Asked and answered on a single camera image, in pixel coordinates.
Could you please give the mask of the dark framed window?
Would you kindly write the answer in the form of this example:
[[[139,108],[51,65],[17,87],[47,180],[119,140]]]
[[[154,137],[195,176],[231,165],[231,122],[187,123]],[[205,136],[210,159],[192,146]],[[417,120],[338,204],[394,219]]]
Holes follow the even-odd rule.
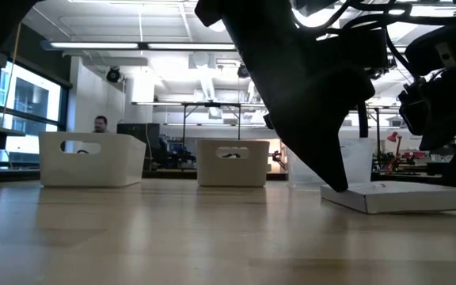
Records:
[[[0,70],[0,127],[23,135],[6,139],[2,161],[37,159],[39,134],[61,128],[64,95],[62,86],[24,67],[6,63]]]

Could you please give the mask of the black equipment cabinet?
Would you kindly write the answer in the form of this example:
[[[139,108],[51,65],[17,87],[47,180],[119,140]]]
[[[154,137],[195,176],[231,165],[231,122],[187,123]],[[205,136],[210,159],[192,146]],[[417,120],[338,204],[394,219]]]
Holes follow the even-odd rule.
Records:
[[[118,123],[118,134],[132,135],[146,144],[146,156],[143,169],[152,170],[155,155],[161,152],[160,125],[158,123]]]

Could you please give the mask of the clear plastic bin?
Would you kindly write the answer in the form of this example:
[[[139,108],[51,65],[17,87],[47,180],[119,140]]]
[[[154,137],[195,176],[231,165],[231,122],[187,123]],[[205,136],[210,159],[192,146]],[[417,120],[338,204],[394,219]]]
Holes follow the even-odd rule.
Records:
[[[373,139],[341,139],[340,151],[349,184],[371,181]],[[325,182],[290,149],[287,150],[288,185],[297,189],[320,188]]]

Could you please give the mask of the round black desk lamp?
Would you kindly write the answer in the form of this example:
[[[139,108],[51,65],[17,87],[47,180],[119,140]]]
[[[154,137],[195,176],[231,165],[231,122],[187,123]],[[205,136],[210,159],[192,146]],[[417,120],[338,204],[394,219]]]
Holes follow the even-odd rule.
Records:
[[[366,139],[369,137],[369,125],[367,119],[367,107],[364,101],[361,101],[356,106],[359,118],[359,137]]]

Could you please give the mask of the long ceiling light strip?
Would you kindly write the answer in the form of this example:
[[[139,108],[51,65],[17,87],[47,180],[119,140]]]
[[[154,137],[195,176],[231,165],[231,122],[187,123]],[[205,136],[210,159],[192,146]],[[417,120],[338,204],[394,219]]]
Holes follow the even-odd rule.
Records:
[[[99,51],[236,51],[233,44],[206,43],[147,43],[147,42],[55,42],[43,41],[46,50]]]

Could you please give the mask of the white plastic bin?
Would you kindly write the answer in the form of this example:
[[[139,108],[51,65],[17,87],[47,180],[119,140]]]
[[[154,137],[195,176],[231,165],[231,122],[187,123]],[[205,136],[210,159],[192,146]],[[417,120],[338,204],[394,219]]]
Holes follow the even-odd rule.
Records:
[[[200,187],[261,188],[267,180],[268,141],[201,139],[196,142]]]
[[[42,132],[44,187],[126,187],[142,180],[146,144],[114,133]]]

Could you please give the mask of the white cardboard box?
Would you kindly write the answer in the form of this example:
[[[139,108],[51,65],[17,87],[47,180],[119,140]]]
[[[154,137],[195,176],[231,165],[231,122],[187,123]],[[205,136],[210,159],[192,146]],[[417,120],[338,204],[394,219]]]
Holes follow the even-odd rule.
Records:
[[[456,187],[442,185],[375,181],[336,192],[325,184],[320,193],[324,200],[369,215],[456,211]]]

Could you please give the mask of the red desk lamp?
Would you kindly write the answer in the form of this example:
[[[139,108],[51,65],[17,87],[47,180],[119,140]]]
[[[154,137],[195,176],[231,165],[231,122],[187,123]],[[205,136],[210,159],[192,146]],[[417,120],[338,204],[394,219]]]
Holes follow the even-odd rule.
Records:
[[[395,158],[399,158],[400,157],[400,146],[401,146],[401,139],[402,139],[402,136],[397,132],[397,131],[394,131],[391,135],[389,135],[387,138],[386,138],[388,141],[392,142],[392,143],[396,143],[397,146],[396,146],[396,151],[394,153],[394,157]]]

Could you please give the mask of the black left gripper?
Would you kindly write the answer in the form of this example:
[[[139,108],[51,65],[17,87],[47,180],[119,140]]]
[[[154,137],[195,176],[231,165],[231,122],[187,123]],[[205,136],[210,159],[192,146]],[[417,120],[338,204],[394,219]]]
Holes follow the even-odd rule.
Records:
[[[339,130],[356,105],[374,95],[350,55],[357,32],[327,21],[308,27],[290,0],[199,0],[202,24],[221,21],[254,79],[277,135],[327,185],[348,189]]]

